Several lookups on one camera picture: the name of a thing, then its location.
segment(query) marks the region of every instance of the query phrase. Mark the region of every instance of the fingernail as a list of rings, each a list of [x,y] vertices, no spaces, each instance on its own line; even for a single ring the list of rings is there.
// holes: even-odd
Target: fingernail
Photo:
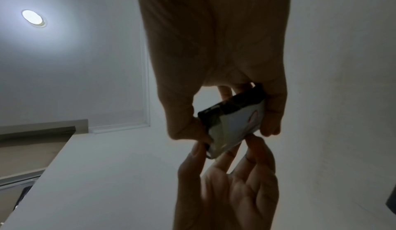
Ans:
[[[195,143],[193,148],[191,149],[191,155],[195,156],[199,152],[199,144]]]

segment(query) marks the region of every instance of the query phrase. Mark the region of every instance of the white wall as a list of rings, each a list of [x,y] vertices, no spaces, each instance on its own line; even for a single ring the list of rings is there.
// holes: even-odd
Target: white wall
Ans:
[[[395,2],[292,0],[290,95],[282,134],[267,139],[280,183],[273,229],[394,229]],[[166,136],[150,78],[152,126],[73,136],[4,230],[170,229],[192,143]],[[196,110],[218,100],[204,88]]]
[[[136,0],[0,1],[0,126],[143,122]],[[30,25],[25,9],[47,26]]]

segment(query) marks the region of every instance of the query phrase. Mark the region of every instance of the package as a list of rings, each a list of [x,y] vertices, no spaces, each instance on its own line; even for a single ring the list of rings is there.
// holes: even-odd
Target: package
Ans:
[[[198,113],[214,142],[207,146],[207,157],[215,159],[236,146],[247,134],[260,129],[264,117],[265,92],[256,85]]]

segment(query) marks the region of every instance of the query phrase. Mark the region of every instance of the ceiling light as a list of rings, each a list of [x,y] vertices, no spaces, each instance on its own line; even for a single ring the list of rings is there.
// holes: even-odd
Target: ceiling light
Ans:
[[[34,11],[24,10],[22,16],[34,26],[43,27],[45,25],[44,19]]]

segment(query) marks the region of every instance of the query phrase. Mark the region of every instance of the skin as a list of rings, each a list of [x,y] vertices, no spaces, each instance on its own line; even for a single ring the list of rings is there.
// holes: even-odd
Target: skin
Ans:
[[[275,160],[264,140],[246,137],[248,150],[231,174],[239,146],[200,177],[205,147],[197,143],[178,172],[174,230],[269,230],[279,199]]]
[[[264,136],[281,132],[287,88],[283,47],[290,0],[139,0],[172,139],[211,143],[193,116],[202,86],[221,96],[259,83],[268,95]]]

